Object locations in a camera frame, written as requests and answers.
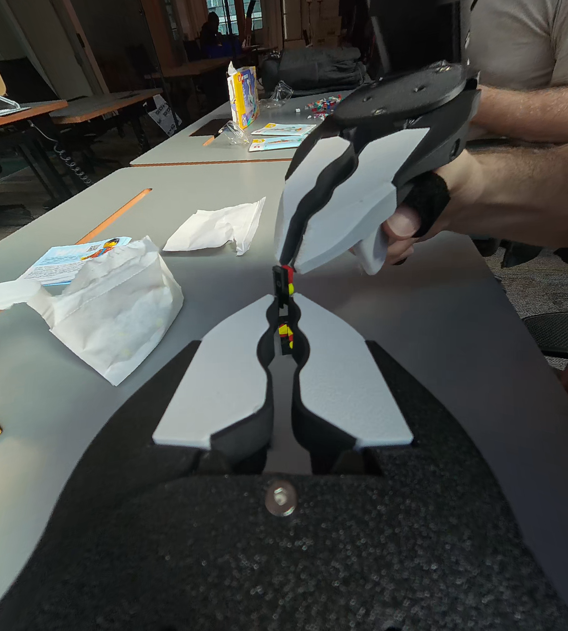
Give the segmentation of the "black backpack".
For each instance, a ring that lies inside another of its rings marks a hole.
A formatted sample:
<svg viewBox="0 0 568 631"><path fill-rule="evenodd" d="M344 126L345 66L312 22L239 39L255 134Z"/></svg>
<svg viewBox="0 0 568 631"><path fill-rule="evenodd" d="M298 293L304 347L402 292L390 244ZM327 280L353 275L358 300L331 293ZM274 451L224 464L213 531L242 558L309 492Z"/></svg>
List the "black backpack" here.
<svg viewBox="0 0 568 631"><path fill-rule="evenodd" d="M295 96L331 90L354 90L365 83L367 70L356 47L285 49L260 65L262 85L272 93L280 82Z"/></svg>

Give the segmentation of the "torn printed white paper bag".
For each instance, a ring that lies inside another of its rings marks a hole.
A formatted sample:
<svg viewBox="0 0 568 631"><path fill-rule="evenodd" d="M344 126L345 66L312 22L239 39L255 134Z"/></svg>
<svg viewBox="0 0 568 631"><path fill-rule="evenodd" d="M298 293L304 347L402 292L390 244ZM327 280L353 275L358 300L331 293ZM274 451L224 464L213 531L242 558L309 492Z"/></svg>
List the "torn printed white paper bag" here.
<svg viewBox="0 0 568 631"><path fill-rule="evenodd" d="M160 343L183 302L182 288L148 236L87 261L60 295L37 280L0 283L0 311L27 304L114 386Z"/></svg>

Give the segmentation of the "person's right hand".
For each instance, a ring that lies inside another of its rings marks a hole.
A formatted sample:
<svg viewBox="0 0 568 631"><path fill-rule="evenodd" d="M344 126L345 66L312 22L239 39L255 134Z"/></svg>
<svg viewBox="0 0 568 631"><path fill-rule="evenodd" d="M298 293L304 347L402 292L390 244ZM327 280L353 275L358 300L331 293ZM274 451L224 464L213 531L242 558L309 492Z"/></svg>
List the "person's right hand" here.
<svg viewBox="0 0 568 631"><path fill-rule="evenodd" d="M422 237L415 237L420 229L421 220L418 212L402 203L394 214L382 224L388 238L385 263L396 265L409 257L414 245L427 241L440 232L453 227L459 221L460 212L477 201L483 192L483 170L477 158L464 150L453 162L436 170L446 183L450 201L431 229Z"/></svg>

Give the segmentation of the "white blue instruction leaflet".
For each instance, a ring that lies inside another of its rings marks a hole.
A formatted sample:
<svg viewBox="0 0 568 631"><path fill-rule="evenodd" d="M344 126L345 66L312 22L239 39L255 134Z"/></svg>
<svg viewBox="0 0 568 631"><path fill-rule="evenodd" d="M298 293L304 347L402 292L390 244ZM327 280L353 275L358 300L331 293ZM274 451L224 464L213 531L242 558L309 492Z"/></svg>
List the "white blue instruction leaflet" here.
<svg viewBox="0 0 568 631"><path fill-rule="evenodd" d="M130 237L115 237L86 244L52 247L19 279L36 280L44 287L67 285L87 260L100 257L130 241Z"/></svg>

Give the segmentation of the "small yellow white box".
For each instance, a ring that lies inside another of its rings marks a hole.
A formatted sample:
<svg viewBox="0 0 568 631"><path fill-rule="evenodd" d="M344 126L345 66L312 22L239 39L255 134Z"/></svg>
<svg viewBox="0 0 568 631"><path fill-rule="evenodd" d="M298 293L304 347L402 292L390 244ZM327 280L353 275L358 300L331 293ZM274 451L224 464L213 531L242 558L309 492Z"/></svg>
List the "small yellow white box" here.
<svg viewBox="0 0 568 631"><path fill-rule="evenodd" d="M256 67L236 69L230 62L226 80L233 122L244 130L259 114Z"/></svg>

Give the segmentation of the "black mesh office chair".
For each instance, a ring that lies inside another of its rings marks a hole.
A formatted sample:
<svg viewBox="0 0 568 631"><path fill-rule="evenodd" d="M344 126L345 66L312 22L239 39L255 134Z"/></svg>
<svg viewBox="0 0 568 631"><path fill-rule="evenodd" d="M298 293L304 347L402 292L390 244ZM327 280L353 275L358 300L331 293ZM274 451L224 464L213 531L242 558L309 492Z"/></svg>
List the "black mesh office chair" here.
<svg viewBox="0 0 568 631"><path fill-rule="evenodd" d="M522 321L544 356L568 359L568 312L537 314Z"/></svg>

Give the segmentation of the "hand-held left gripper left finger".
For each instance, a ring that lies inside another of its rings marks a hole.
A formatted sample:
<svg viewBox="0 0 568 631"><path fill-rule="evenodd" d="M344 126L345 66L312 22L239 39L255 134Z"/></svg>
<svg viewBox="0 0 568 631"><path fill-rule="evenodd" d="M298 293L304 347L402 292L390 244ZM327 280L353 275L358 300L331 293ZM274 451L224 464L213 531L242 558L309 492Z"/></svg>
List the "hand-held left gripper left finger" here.
<svg viewBox="0 0 568 631"><path fill-rule="evenodd" d="M258 451L270 441L276 300L266 295L202 338L153 432L157 445Z"/></svg>

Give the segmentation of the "long black studded lego strip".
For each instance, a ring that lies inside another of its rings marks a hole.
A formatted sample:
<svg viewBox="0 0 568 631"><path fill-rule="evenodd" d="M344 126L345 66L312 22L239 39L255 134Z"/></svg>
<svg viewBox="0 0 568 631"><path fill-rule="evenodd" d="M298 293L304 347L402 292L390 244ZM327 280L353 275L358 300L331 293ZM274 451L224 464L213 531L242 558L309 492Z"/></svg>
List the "long black studded lego strip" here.
<svg viewBox="0 0 568 631"><path fill-rule="evenodd" d="M275 265L272 268L274 296L278 304L277 333L280 339L281 354L297 360L295 354L291 301L295 293L294 270L288 265Z"/></svg>

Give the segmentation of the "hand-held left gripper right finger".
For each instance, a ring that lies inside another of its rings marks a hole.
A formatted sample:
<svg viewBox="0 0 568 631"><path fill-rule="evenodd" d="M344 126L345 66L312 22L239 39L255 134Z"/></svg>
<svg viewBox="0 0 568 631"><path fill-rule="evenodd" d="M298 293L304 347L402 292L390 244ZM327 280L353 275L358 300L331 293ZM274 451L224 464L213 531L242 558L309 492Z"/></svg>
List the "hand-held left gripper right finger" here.
<svg viewBox="0 0 568 631"><path fill-rule="evenodd" d="M405 446L413 434L364 340L348 323L295 294L291 424L308 451Z"/></svg>

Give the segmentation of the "colourful lego pile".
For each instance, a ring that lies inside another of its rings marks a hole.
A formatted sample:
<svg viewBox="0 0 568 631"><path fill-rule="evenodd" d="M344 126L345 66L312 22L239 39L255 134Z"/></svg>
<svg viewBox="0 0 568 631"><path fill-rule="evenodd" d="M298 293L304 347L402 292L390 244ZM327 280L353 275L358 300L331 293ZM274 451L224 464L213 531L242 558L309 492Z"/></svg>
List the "colourful lego pile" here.
<svg viewBox="0 0 568 631"><path fill-rule="evenodd" d="M312 97L313 100L304 106L301 111L301 115L306 119L317 119L323 121L334 112L335 107L341 103L343 96L347 95L348 92L345 92L344 95L341 93L309 95L309 97Z"/></svg>

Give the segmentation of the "small colourful leaflet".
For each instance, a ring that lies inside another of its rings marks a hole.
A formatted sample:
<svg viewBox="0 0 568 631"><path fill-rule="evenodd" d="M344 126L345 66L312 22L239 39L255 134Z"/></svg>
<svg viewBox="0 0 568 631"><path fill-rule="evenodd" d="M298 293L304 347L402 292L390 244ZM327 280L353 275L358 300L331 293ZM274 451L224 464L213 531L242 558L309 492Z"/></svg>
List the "small colourful leaflet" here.
<svg viewBox="0 0 568 631"><path fill-rule="evenodd" d="M302 138L310 134L316 127L316 124L280 124L268 122L262 128L254 129L250 134L260 137Z"/></svg>
<svg viewBox="0 0 568 631"><path fill-rule="evenodd" d="M272 152L277 150L295 150L298 148L305 136L267 136L264 138L254 138L248 148L249 153Z"/></svg>

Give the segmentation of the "person's right forearm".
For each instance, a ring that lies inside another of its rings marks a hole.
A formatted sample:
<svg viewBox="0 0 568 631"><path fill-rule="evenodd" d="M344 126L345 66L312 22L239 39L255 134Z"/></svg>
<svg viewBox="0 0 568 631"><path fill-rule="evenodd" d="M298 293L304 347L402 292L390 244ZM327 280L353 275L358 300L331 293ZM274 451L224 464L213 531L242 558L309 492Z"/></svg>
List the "person's right forearm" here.
<svg viewBox="0 0 568 631"><path fill-rule="evenodd" d="M568 247L568 144L472 154L479 182L453 231L549 248Z"/></svg>

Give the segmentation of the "long wood edged desk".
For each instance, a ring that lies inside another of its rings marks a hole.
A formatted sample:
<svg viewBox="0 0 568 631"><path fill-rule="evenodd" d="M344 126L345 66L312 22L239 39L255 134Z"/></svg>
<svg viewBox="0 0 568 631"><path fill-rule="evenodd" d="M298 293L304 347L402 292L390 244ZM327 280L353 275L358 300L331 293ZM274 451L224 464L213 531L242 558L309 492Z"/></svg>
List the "long wood edged desk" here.
<svg viewBox="0 0 568 631"><path fill-rule="evenodd" d="M69 199L72 193L64 175L52 163L51 155L65 162L75 192L85 190L91 182L73 162L73 139L86 138L89 133L100 136L130 124L138 140L139 153L145 153L150 144L141 119L153 110L154 97L161 93L159 88L153 88L80 97L68 102L22 104L21 110L0 116L0 150L18 150L55 200Z"/></svg>

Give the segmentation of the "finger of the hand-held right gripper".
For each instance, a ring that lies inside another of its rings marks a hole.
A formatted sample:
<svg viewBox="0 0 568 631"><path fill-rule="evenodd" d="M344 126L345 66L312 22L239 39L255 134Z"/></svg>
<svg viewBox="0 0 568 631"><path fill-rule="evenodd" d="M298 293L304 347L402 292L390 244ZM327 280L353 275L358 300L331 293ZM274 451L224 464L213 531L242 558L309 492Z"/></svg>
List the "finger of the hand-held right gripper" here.
<svg viewBox="0 0 568 631"><path fill-rule="evenodd" d="M350 248L367 274L381 269L387 256L387 240L380 227L398 205L392 180L429 130L399 130L362 149L352 175L336 187L330 201L310 219L290 265L297 273L327 264Z"/></svg>
<svg viewBox="0 0 568 631"><path fill-rule="evenodd" d="M352 175L358 159L342 137L320 139L286 177L276 218L274 247L280 265L292 265L310 219Z"/></svg>

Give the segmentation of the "large plain white paper bag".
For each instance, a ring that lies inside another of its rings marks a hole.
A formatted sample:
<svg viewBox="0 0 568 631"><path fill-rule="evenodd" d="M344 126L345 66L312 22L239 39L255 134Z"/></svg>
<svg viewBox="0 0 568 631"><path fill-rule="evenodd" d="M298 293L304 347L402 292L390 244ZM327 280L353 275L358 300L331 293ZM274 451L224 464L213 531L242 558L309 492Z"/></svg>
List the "large plain white paper bag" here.
<svg viewBox="0 0 568 631"><path fill-rule="evenodd" d="M192 251L234 242L236 255L241 256L250 248L264 203L265 197L215 211L199 209L168 239L163 250Z"/></svg>

